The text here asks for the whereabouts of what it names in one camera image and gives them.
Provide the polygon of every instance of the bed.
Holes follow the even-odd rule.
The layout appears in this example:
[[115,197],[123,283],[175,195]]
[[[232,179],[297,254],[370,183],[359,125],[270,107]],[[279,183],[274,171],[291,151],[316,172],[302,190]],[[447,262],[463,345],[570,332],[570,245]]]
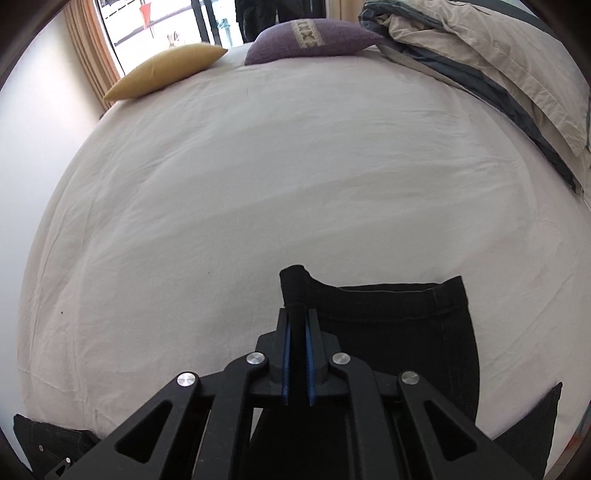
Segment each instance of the bed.
[[334,285],[461,275],[476,424],[496,437],[563,383],[548,466],[591,398],[591,212],[463,89],[355,56],[245,67],[249,45],[119,102],[31,249],[18,340],[28,415],[107,435],[175,374],[274,329],[278,272]]

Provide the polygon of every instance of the metal rivet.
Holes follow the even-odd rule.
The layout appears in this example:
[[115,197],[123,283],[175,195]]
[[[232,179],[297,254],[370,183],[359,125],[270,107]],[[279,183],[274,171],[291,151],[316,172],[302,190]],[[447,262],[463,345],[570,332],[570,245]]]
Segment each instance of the metal rivet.
[[421,377],[418,376],[418,373],[412,372],[410,370],[408,372],[404,372],[401,378],[402,381],[407,385],[416,385],[421,379]]
[[351,361],[351,357],[344,352],[335,353],[333,355],[333,363],[337,365],[346,365]]
[[249,353],[246,357],[246,361],[251,365],[260,365],[265,361],[265,355],[260,352]]
[[190,387],[195,383],[195,380],[195,374],[192,374],[191,372],[185,372],[177,377],[177,383],[181,387]]

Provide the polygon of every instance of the beige curtain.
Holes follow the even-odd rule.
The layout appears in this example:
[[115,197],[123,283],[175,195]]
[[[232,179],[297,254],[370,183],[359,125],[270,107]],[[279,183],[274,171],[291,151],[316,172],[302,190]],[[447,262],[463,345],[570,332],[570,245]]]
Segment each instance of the beige curtain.
[[107,111],[112,103],[103,100],[103,96],[119,80],[119,72],[95,3],[93,0],[72,0],[66,5],[64,14],[82,68],[100,104]]
[[327,0],[329,2],[329,14],[336,20],[359,23],[359,14],[363,8],[364,0]]

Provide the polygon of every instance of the pillow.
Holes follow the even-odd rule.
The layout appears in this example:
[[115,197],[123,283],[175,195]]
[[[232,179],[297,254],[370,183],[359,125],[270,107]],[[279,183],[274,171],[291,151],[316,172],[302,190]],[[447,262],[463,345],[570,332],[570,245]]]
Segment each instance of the pillow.
[[359,25],[328,18],[302,18],[267,28],[246,54],[244,65],[291,57],[348,55],[384,38]]
[[147,95],[205,70],[226,52],[209,43],[169,48],[131,70],[103,98],[114,102]]

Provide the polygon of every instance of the wall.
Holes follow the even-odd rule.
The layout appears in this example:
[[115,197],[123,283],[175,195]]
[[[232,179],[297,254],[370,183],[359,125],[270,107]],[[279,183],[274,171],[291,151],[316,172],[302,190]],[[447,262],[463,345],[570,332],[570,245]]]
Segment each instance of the wall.
[[0,90],[0,427],[13,446],[12,417],[24,413],[16,362],[22,274],[53,189],[101,113],[59,14]]

